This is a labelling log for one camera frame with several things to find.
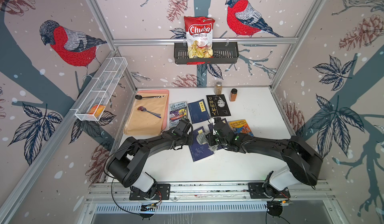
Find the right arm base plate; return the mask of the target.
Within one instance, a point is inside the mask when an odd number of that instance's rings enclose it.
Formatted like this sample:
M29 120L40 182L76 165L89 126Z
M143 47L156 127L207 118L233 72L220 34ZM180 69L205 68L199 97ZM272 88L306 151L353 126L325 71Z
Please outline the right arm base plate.
M248 183L248 192L251 199L290 199L291 195L287 188L278 191L269 184L262 182Z

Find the grey striped cleaning cloth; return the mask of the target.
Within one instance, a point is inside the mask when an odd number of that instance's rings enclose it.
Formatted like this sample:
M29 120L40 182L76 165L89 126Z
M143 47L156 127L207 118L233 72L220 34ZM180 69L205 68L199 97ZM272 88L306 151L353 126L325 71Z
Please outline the grey striped cleaning cloth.
M202 132L197 135L197 142L199 145L208 145L209 150L212 152L216 152L218 150L218 144L214 139L214 135L212 133Z

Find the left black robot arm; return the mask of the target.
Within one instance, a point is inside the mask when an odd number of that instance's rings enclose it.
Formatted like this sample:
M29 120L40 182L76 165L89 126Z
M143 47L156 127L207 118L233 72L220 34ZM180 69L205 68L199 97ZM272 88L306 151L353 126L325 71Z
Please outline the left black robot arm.
M127 138L119 149L110 154L105 170L125 188L139 190L140 196L152 199L157 192L157 182L143 171L147 159L159 152L181 150L193 144L193 126L189 120L163 132L160 136L137 140Z

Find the grey treehouse paperback book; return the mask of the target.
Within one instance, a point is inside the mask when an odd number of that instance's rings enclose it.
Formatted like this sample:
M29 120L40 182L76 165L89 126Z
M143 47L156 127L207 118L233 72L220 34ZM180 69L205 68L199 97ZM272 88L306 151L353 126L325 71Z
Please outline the grey treehouse paperback book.
M187 109L187 102L176 102L171 103L169 108L169 127L174 128L176 127L180 120L187 120L188 119L188 109Z

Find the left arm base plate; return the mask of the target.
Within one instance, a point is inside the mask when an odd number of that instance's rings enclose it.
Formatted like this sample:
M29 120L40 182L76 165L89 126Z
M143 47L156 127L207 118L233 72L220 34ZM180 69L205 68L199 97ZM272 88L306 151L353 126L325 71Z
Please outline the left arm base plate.
M169 200L170 184L158 184L155 182L147 192L143 192L136 187L130 187L130 201L160 201Z

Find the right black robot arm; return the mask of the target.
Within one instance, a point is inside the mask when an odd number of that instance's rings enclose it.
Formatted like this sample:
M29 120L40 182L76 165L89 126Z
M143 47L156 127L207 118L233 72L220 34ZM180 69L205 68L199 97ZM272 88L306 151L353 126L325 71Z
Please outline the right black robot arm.
M242 154L260 154L286 163L278 171L270 171L262 184L264 196L275 198L291 185L304 184L315 188L318 183L323 158L305 141L297 136L290 139L273 140L236 134L228 124L219 120L213 131L204 134L210 148Z

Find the black Chinese paperback book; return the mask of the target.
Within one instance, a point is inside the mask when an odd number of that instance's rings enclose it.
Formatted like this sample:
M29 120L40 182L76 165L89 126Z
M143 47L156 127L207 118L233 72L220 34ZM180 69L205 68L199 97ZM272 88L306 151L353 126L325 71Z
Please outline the black Chinese paperback book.
M226 98L223 94L207 95L208 106L212 118L231 116Z

